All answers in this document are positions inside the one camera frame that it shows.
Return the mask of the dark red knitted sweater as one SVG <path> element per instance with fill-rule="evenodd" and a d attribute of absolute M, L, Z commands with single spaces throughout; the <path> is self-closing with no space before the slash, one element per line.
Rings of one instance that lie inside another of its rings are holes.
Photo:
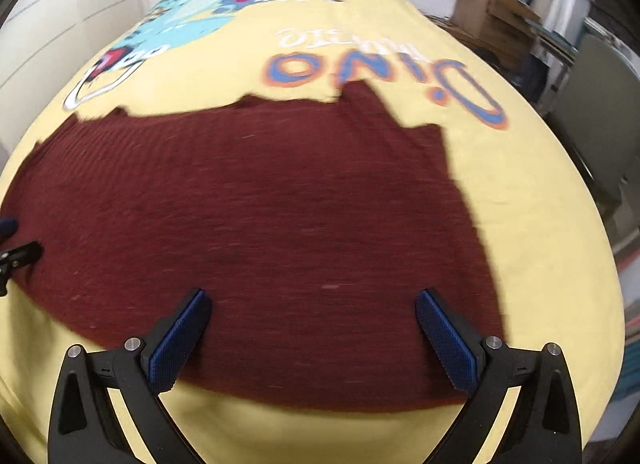
<path fill-rule="evenodd" d="M 328 103 L 68 117 L 1 212 L 43 248 L 18 286 L 100 346 L 193 288 L 212 295 L 183 375 L 221 394 L 352 412 L 455 403 L 416 295 L 433 288 L 478 332 L 503 331 L 442 130 L 400 126 L 362 82 Z"/>

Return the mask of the white wardrobe doors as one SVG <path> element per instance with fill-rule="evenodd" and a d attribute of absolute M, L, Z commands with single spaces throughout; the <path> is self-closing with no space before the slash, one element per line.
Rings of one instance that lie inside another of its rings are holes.
<path fill-rule="evenodd" d="M 1 27 L 1 153 L 97 52 L 157 0 L 18 0 Z"/>

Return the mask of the yellow dino print bedspread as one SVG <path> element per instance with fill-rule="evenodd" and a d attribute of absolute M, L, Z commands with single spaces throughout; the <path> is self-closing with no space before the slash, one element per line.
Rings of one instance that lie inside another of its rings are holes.
<path fill-rule="evenodd" d="M 495 335 L 518 347 L 562 347 L 590 436 L 624 350 L 620 284 L 597 208 L 529 103 L 406 0 L 161 0 L 26 129 L 1 176 L 1 205 L 32 149 L 68 117 L 98 120 L 117 108 L 156 117 L 245 96 L 328 103 L 352 82 L 367 84 L 400 126 L 442 130 L 449 176 L 495 284 L 503 327 Z M 1 302 L 1 412 L 41 463 L 66 348 L 114 348 L 149 328 L 100 346 L 35 303 L 17 273 Z M 455 403 L 390 412 L 295 408 L 213 392 L 184 370 L 165 401 L 209 463 L 420 462 L 464 399 L 459 392 Z"/>

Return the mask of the grey green upholstered chair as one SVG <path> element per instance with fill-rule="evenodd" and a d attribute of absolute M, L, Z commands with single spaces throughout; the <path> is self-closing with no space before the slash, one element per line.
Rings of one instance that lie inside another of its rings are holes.
<path fill-rule="evenodd" d="M 639 151 L 639 76 L 607 42 L 586 35 L 570 75 L 544 117 L 593 200 L 622 204 L 620 182 Z"/>

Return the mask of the brown cardboard box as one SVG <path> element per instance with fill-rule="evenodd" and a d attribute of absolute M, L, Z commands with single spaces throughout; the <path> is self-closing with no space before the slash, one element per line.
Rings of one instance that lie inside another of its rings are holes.
<path fill-rule="evenodd" d="M 540 18 L 519 0 L 457 0 L 449 22 L 474 47 L 490 50 L 503 68 L 516 71 L 535 42 L 530 24 L 539 24 Z"/>

